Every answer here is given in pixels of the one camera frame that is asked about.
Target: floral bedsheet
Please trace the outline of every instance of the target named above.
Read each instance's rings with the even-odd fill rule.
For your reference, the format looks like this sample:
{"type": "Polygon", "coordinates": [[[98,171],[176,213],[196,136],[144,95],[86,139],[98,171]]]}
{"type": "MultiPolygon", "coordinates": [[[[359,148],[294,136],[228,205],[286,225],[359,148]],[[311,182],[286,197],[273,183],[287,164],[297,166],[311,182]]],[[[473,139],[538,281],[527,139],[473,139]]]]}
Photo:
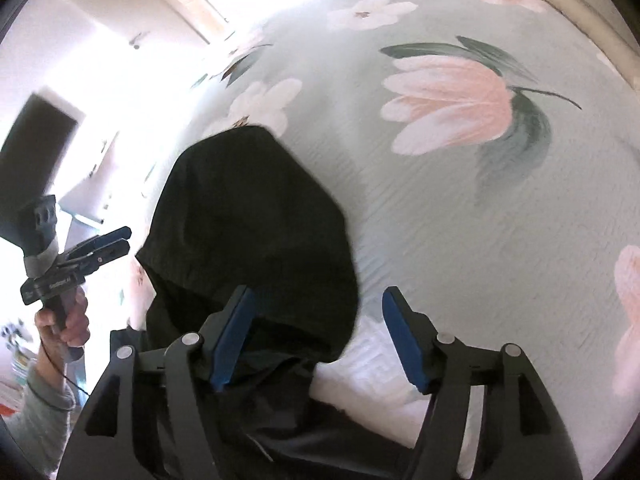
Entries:
{"type": "Polygon", "coordinates": [[[347,215],[362,315],[314,395],[415,443],[428,399],[381,316],[397,285],[469,345],[521,345],[593,478],[640,407],[631,88],[541,0],[313,0],[249,42],[190,127],[263,124],[347,215]]]}

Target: black fabric bag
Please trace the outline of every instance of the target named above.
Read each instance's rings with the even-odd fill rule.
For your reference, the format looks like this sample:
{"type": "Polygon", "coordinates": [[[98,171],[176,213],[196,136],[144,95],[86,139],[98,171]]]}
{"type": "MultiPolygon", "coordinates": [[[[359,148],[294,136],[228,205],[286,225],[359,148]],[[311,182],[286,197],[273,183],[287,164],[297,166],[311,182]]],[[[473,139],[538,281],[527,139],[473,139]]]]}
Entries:
{"type": "Polygon", "coordinates": [[[231,384],[198,386],[238,478],[401,477],[410,450],[309,397],[316,363],[351,337],[358,285],[340,208],[267,130],[243,126],[186,150],[137,258],[157,293],[143,349],[197,331],[237,285],[258,298],[231,384]]]}

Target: gray sleeve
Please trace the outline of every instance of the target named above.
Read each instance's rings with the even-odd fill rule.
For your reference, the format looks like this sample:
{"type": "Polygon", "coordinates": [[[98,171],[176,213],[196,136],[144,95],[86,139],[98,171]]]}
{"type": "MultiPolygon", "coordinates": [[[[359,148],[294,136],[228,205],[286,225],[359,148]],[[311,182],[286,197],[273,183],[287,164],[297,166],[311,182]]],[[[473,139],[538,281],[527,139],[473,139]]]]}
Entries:
{"type": "Polygon", "coordinates": [[[63,393],[56,391],[31,367],[22,411],[5,419],[25,457],[47,476],[60,465],[69,436],[69,415],[75,405],[68,386],[63,393]]]}

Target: white wall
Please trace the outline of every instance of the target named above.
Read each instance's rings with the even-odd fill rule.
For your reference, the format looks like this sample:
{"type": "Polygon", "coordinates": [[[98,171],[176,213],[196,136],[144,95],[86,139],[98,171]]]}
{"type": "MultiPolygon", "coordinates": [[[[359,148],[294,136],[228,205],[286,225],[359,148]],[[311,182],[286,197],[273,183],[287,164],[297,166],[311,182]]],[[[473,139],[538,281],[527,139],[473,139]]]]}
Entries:
{"type": "Polygon", "coordinates": [[[95,31],[63,0],[28,0],[0,43],[0,142],[47,72],[95,31]]]}
{"type": "MultiPolygon", "coordinates": [[[[200,75],[189,68],[205,46],[162,0],[29,0],[0,43],[0,144],[29,95],[48,88],[85,115],[57,195],[88,174],[117,131],[127,133],[127,162],[148,171],[172,133],[173,96],[200,75]],[[128,35],[139,29],[151,34],[135,50],[128,35]]],[[[0,324],[33,320],[38,306],[25,307],[19,293],[25,278],[22,251],[0,238],[0,324]]],[[[0,351],[0,378],[5,358],[0,351]]]]}

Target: black gripper frame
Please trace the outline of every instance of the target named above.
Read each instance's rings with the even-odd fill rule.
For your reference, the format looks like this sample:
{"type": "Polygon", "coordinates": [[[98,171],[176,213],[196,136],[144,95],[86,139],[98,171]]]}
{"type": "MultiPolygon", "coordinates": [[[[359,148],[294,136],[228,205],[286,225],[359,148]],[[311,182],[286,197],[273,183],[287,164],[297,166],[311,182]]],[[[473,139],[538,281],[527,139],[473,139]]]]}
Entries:
{"type": "MultiPolygon", "coordinates": [[[[166,390],[178,468],[188,480],[235,480],[225,463],[217,422],[203,425],[196,382],[219,392],[229,382],[256,299],[236,288],[224,310],[198,333],[168,348],[120,348],[82,410],[63,457],[59,480],[164,478],[149,387],[166,390]]],[[[431,402],[402,480],[457,480],[470,388],[484,385],[482,425],[473,480],[580,480],[569,436],[524,351],[466,346],[413,312],[397,287],[383,295],[383,315],[407,378],[431,402]]]]}
{"type": "Polygon", "coordinates": [[[29,278],[20,287],[24,304],[47,301],[85,282],[104,264],[129,253],[131,229],[121,227],[111,233],[89,238],[59,254],[53,265],[39,278],[29,278]]]}

